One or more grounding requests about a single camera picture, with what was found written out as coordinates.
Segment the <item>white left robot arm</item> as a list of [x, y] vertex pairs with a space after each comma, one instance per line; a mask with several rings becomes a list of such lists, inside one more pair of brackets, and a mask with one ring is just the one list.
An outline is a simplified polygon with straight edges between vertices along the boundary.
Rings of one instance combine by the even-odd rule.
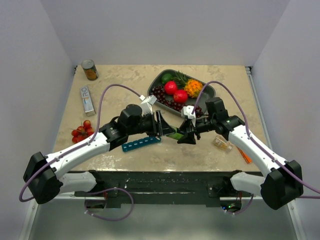
[[24, 187], [30, 190], [38, 204], [45, 204], [61, 193], [65, 174], [97, 155], [120, 147], [129, 136], [147, 134], [149, 137], [162, 137], [175, 131], [159, 110], [143, 114], [139, 105], [130, 104], [120, 115], [100, 127], [97, 133], [75, 145], [48, 155], [41, 152], [33, 154], [23, 175]]

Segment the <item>green pill bottle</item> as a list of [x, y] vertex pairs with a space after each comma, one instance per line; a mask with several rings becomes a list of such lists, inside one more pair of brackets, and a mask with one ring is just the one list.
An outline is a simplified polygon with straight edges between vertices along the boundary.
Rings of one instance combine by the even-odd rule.
[[175, 132], [167, 135], [167, 137], [178, 141], [184, 136], [185, 133], [177, 127], [174, 127], [174, 130]]

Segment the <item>teal weekly pill organizer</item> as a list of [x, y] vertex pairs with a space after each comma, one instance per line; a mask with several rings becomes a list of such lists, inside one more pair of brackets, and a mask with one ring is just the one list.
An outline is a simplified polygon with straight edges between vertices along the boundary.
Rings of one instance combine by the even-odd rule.
[[121, 148], [124, 153], [130, 152], [145, 146], [157, 144], [161, 142], [161, 137], [145, 137], [135, 141], [124, 143]]

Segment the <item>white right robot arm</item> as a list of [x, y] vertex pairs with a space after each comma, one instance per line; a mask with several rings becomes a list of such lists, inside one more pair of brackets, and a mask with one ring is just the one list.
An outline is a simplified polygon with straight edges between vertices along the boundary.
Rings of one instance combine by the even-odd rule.
[[301, 184], [302, 168], [295, 160], [287, 161], [277, 155], [248, 130], [238, 116], [230, 116], [224, 102], [213, 97], [205, 103], [208, 117], [197, 120], [192, 105], [184, 106], [181, 116], [184, 121], [180, 130], [184, 135], [180, 144], [195, 144], [201, 133], [214, 131], [240, 148], [258, 167], [261, 176], [243, 171], [235, 173], [223, 183], [223, 192], [230, 197], [244, 191], [262, 197], [273, 210], [277, 210], [300, 197], [304, 190]]

